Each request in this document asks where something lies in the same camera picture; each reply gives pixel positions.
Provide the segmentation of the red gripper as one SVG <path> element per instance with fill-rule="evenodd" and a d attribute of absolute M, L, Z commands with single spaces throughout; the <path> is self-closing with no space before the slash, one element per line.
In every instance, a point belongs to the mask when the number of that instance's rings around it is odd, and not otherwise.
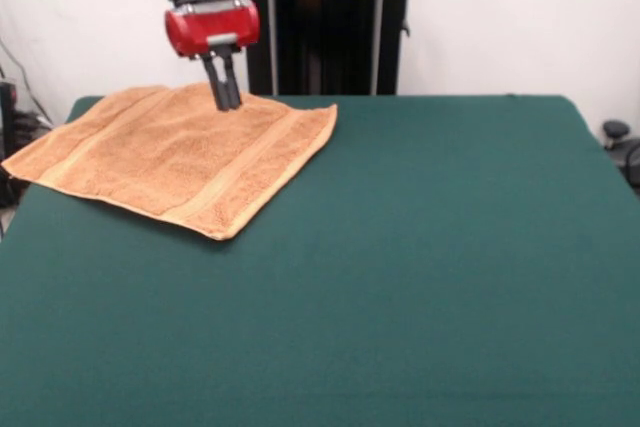
<path fill-rule="evenodd" d="M 260 18 L 252 0 L 212 0 L 184 4 L 165 12 L 164 25 L 169 42 L 180 57 L 202 56 L 218 110 L 236 110 L 241 105 L 233 52 L 256 43 Z M 226 80 L 216 70 L 208 54 L 230 47 L 222 54 Z"/>

